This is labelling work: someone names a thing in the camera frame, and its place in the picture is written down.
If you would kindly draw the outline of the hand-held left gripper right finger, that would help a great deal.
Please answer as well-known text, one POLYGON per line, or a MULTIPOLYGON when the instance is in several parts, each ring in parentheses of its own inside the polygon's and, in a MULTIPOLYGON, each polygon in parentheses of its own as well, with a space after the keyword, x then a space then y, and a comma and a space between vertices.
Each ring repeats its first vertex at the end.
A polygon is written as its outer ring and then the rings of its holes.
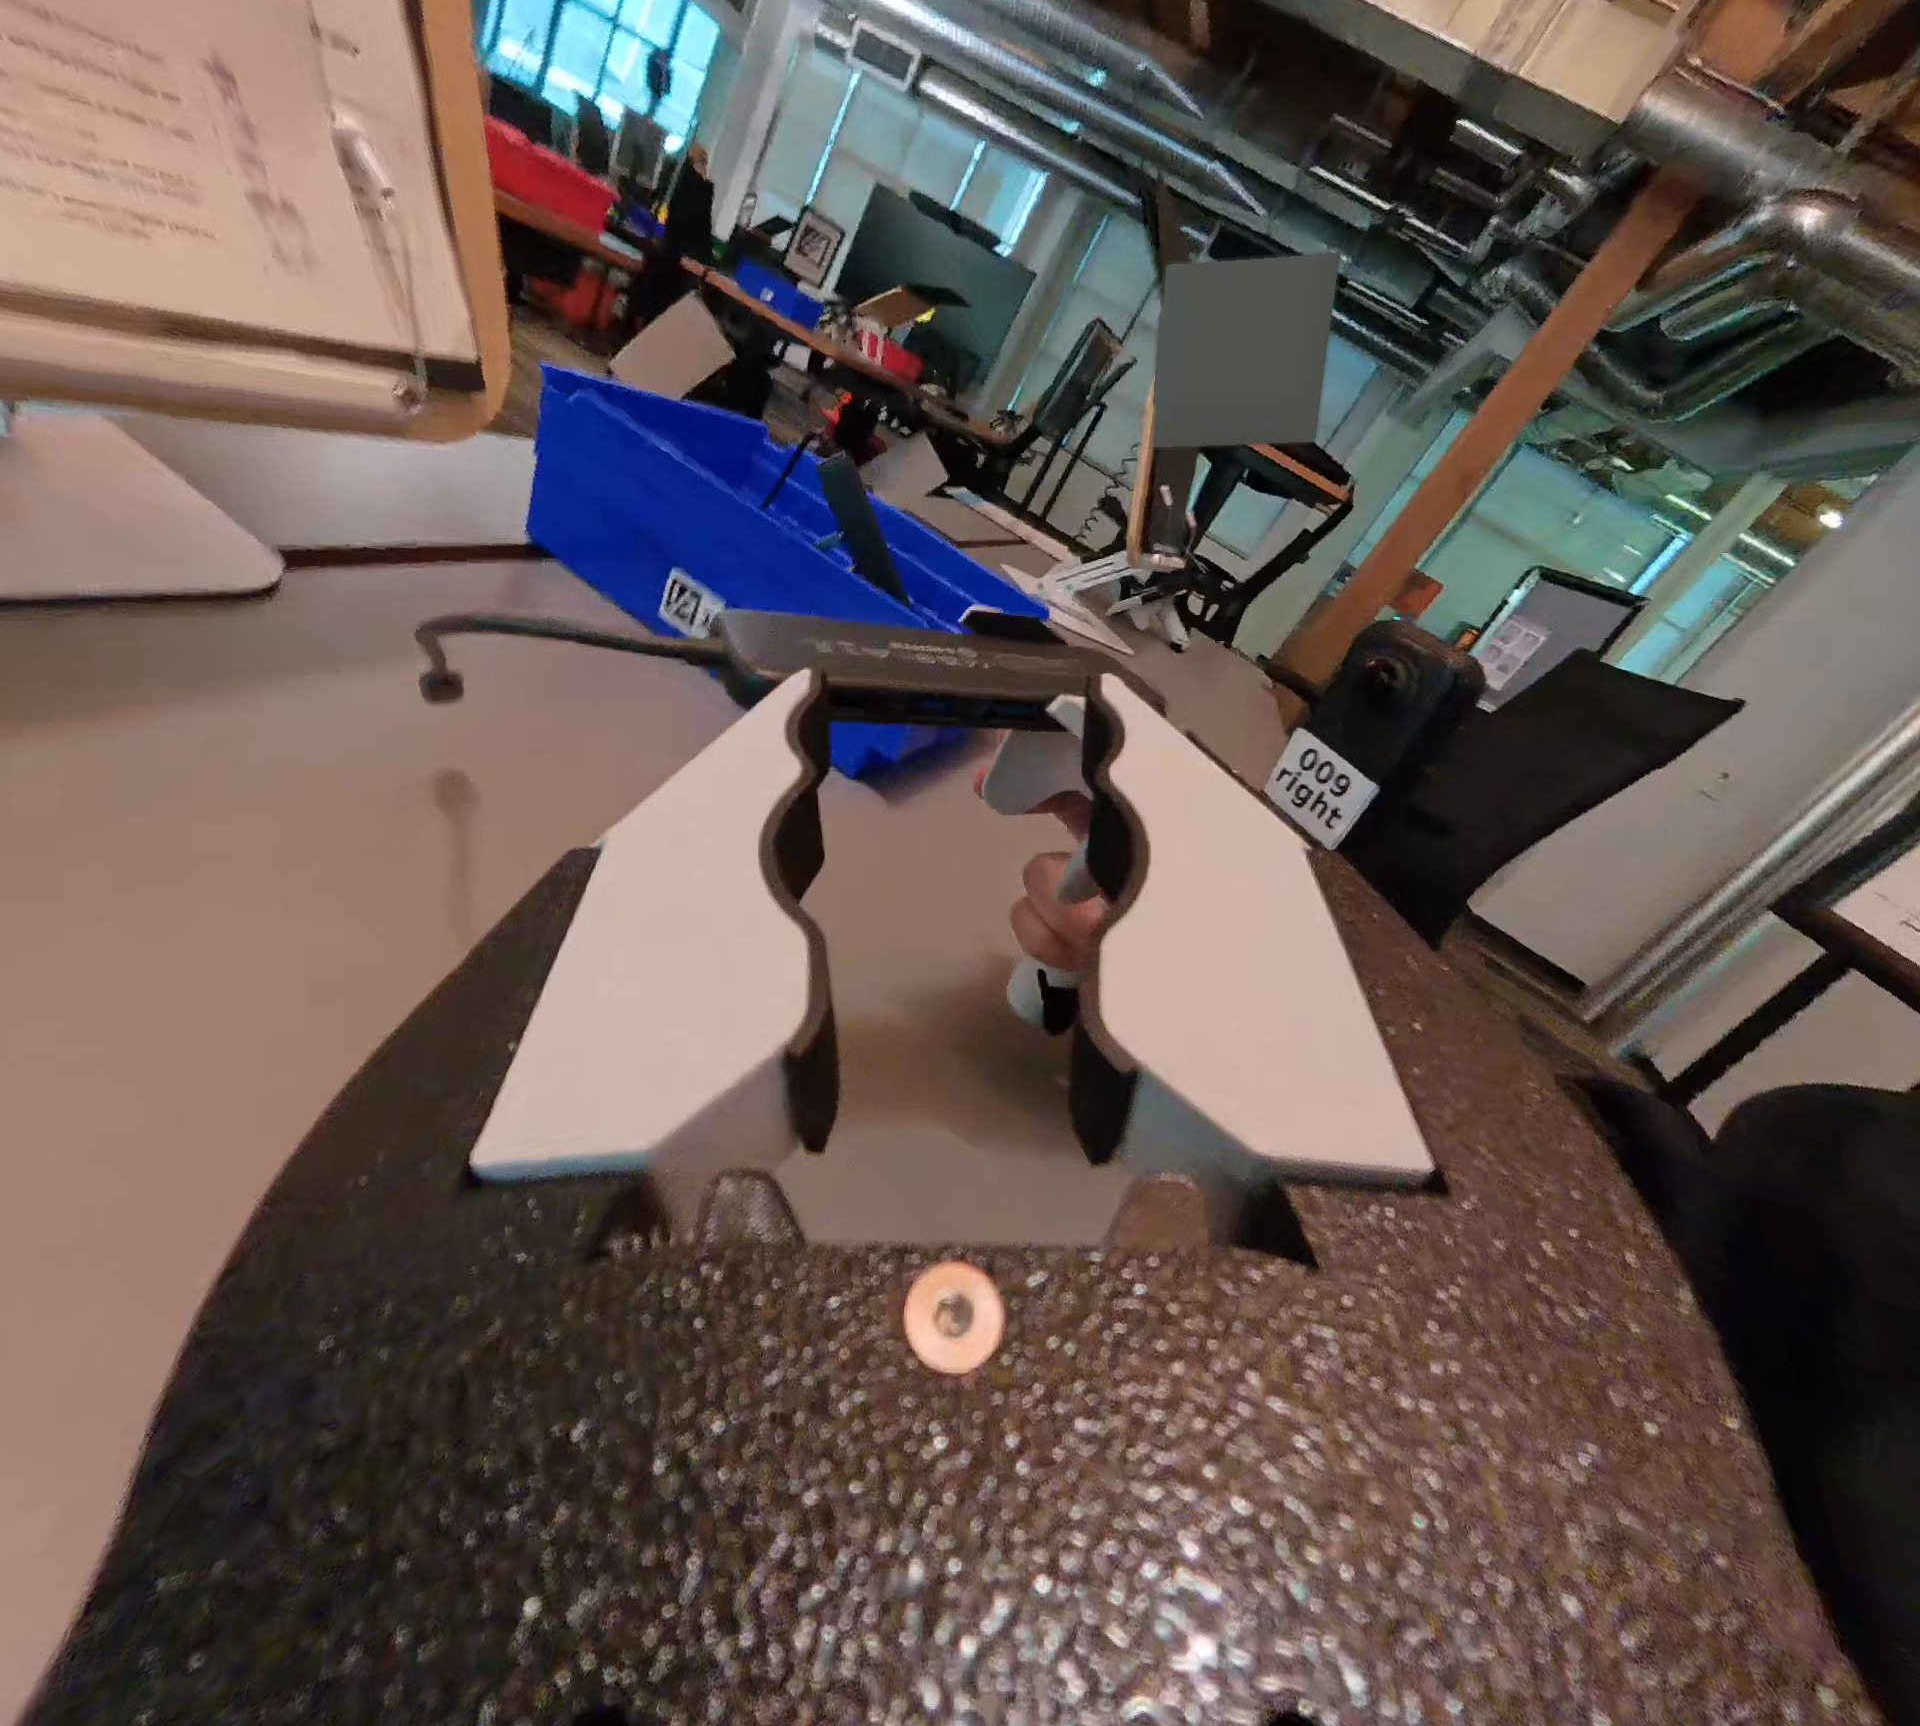
POLYGON ((1092 1163, 1160 1118, 1282 1183, 1435 1189, 1310 848, 1119 672, 1088 686, 1082 776, 1107 915, 1068 1103, 1092 1163))

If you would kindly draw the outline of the dark screen with paper tag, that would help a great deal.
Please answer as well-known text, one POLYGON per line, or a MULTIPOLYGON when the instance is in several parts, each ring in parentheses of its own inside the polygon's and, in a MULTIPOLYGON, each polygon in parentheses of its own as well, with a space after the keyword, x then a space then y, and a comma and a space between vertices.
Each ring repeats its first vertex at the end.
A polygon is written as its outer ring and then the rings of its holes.
POLYGON ((1574 572, 1531 564, 1475 634, 1478 711, 1489 714, 1538 681, 1571 653, 1606 653, 1642 602, 1574 572))

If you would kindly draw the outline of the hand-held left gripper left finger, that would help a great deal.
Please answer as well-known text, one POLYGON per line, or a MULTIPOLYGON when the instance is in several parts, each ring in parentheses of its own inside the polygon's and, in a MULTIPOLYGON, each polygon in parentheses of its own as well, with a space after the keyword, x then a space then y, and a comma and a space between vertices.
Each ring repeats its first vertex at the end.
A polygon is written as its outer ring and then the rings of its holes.
POLYGON ((840 1103, 820 672, 781 681, 598 846, 469 1151, 479 1183, 712 1169, 825 1151, 840 1103))

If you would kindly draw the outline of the round silver duct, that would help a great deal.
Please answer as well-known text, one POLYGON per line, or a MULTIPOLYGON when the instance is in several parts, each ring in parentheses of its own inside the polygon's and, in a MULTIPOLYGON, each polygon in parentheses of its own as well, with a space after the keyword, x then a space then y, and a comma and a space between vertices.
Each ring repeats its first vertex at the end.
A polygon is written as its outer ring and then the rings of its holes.
POLYGON ((1681 425, 1783 372, 1858 351, 1917 389, 1917 230, 1863 201, 1800 189, 1687 238, 1687 206, 1559 381, 1615 420, 1681 425))

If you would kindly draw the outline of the dark grey usb hub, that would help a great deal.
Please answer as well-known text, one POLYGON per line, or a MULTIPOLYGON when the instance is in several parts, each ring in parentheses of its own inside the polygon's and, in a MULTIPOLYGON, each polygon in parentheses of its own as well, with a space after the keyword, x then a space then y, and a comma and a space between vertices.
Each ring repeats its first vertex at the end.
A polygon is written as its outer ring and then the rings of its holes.
POLYGON ((1119 657, 1062 644, 1027 617, 1005 617, 1005 625, 1037 634, 990 636, 772 609, 720 609, 706 634, 616 634, 523 612, 442 612, 417 621, 416 644, 428 703, 456 703, 465 692, 448 657, 451 636, 552 641, 667 657, 706 670, 732 708, 758 708, 791 677, 817 672, 828 763, 855 783, 946 751, 959 732, 1046 732, 1049 708, 1082 698, 1098 677, 1119 677, 1163 708, 1119 657))

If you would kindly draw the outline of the person's black clothing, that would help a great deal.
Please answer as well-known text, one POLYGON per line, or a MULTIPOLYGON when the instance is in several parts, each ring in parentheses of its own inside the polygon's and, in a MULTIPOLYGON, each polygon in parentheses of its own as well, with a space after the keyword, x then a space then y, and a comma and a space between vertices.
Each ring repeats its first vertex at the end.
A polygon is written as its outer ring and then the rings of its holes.
POLYGON ((1833 1629, 1917 1719, 1917 1091, 1785 1084, 1717 1133, 1569 1077, 1712 1322, 1833 1629))

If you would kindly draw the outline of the white folding stand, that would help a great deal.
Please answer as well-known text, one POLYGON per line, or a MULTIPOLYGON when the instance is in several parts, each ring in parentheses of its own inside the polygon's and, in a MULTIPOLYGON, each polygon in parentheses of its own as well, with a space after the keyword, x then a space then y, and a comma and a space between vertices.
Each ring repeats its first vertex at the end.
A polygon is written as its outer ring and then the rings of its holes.
POLYGON ((1122 620, 1167 649, 1184 653, 1189 646, 1192 634, 1182 612, 1182 597, 1187 597, 1192 563, 1184 557, 1147 552, 1132 560, 1119 549, 1092 563, 1055 563, 1046 572, 1004 563, 1001 572, 1044 607, 1055 632, 1116 657, 1136 654, 1136 646, 1119 629, 1122 620))

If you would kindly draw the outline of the black cloth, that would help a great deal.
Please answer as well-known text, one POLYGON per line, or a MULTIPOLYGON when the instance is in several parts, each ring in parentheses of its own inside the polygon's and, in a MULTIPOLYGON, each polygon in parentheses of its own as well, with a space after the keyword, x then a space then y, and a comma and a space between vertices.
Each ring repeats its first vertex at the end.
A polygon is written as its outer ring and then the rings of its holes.
POLYGON ((1577 649, 1501 708, 1471 711, 1338 853, 1435 948, 1492 874, 1742 708, 1577 649))

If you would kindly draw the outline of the large dark monitor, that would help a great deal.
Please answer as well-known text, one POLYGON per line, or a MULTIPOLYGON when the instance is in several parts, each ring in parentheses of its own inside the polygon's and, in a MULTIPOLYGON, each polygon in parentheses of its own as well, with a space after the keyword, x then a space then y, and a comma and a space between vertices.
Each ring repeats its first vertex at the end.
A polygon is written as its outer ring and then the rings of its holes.
POLYGON ((982 227, 881 183, 832 279, 832 295, 846 306, 892 292, 925 301, 931 317, 918 333, 963 356, 974 376, 995 363, 1031 290, 1034 271, 998 252, 982 227))

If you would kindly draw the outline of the blue plastic bin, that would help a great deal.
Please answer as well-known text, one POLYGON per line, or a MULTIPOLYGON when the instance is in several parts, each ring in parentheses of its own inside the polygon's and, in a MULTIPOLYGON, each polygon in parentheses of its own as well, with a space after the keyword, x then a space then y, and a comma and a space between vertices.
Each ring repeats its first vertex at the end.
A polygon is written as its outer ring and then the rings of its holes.
POLYGON ((817 459, 766 428, 611 378, 551 371, 529 539, 654 634, 706 634, 720 609, 959 632, 967 607, 1034 602, 918 517, 874 500, 911 604, 853 574, 817 459))

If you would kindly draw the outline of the large white instruction sheet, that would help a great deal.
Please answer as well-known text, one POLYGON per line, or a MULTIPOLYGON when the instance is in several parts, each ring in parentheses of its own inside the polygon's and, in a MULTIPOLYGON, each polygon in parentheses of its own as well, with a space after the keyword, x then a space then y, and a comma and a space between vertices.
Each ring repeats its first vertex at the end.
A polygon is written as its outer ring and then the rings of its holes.
POLYGON ((407 368, 334 108, 396 183, 428 371, 474 381, 417 0, 4 0, 4 306, 407 368))

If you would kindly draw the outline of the person's right hand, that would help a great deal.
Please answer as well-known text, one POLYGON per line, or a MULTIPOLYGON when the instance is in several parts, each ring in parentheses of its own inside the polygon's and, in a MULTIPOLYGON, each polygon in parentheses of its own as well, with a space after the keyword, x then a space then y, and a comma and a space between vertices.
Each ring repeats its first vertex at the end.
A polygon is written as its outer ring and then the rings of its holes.
POLYGON ((1078 852, 1044 852, 1020 866, 1013 901, 1013 937, 1023 958, 1051 972, 1088 972, 1092 944, 1108 918, 1108 898, 1088 887, 1068 894, 1068 874, 1086 873, 1078 852))

